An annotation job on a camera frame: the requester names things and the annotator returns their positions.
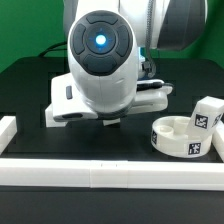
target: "gray cable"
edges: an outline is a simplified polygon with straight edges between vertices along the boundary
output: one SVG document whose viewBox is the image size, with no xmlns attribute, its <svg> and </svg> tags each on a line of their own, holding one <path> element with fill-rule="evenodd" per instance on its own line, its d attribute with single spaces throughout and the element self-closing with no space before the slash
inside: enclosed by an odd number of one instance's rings
<svg viewBox="0 0 224 224">
<path fill-rule="evenodd" d="M 148 73 L 149 78 L 152 78 L 156 74 L 156 64 L 150 54 L 150 46 L 152 41 L 152 13 L 153 13 L 154 0 L 148 2 L 148 13 L 147 13 L 147 27 L 146 27 L 146 57 L 145 70 Z"/>
</svg>

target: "sticker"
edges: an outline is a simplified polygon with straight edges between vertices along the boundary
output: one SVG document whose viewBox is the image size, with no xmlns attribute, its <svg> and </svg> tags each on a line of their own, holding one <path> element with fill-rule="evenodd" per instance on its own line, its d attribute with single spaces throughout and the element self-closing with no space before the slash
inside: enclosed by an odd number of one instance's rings
<svg viewBox="0 0 224 224">
<path fill-rule="evenodd" d="M 152 131 L 152 142 L 155 145 L 157 144 L 157 134 L 156 134 L 156 132 L 154 130 Z"/>
<path fill-rule="evenodd" d="M 201 143 L 189 144 L 188 155 L 198 155 L 201 152 Z"/>
<path fill-rule="evenodd" d="M 214 127 L 215 125 L 218 124 L 218 122 L 220 121 L 221 117 L 222 117 L 222 114 L 220 114 L 220 115 L 215 119 L 214 124 L 212 125 L 212 127 Z"/>
<path fill-rule="evenodd" d="M 208 117 L 196 114 L 195 126 L 203 129 L 208 127 Z"/>
</svg>

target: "black table surface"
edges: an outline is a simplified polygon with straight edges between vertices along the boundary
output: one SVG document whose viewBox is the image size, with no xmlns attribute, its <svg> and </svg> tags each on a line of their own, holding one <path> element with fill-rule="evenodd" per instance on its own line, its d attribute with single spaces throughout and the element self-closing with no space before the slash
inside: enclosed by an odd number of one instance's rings
<svg viewBox="0 0 224 224">
<path fill-rule="evenodd" d="M 120 125 L 70 122 L 46 128 L 51 79 L 66 58 L 22 58 L 0 74 L 0 118 L 16 115 L 18 133 L 1 158 L 221 163 L 214 147 L 200 158 L 164 155 L 150 143 L 154 120 L 191 116 L 205 96 L 224 99 L 224 70 L 209 60 L 159 59 L 158 79 L 173 83 L 165 111 L 130 115 Z M 0 223 L 221 223 L 224 193 L 177 190 L 0 187 Z"/>
</svg>

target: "white block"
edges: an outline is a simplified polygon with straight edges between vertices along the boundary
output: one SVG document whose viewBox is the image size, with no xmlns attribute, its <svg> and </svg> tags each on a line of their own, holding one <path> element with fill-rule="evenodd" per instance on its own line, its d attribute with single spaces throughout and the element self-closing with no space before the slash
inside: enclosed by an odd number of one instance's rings
<svg viewBox="0 0 224 224">
<path fill-rule="evenodd" d="M 128 188 L 224 190 L 223 164 L 129 163 Z"/>
<path fill-rule="evenodd" d="M 5 116 L 0 121 L 0 155 L 17 133 L 16 117 Z"/>
<path fill-rule="evenodd" d="M 91 161 L 0 159 L 0 185 L 90 187 Z"/>
<path fill-rule="evenodd" d="M 90 170 L 92 188 L 127 188 L 127 161 L 93 161 Z"/>
<path fill-rule="evenodd" d="M 120 118 L 116 119 L 116 120 L 104 120 L 103 125 L 108 126 L 108 125 L 117 124 L 117 123 L 120 123 L 120 122 L 121 122 Z"/>
<path fill-rule="evenodd" d="M 52 104 L 48 106 L 45 110 L 45 118 L 46 118 L 46 127 L 54 128 L 54 127 L 65 127 L 68 122 L 55 122 L 53 118 L 53 110 Z"/>
<path fill-rule="evenodd" d="M 212 143 L 222 161 L 224 161 L 224 124 L 220 121 L 212 136 Z"/>
</svg>

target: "blue light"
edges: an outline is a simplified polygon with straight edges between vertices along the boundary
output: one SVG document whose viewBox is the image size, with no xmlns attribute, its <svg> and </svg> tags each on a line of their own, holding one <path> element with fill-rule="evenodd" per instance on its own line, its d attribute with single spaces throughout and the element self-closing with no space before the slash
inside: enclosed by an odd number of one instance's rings
<svg viewBox="0 0 224 224">
<path fill-rule="evenodd" d="M 96 37 L 96 43 L 100 46 L 104 45 L 106 43 L 107 39 L 104 35 L 98 35 Z"/>
</svg>

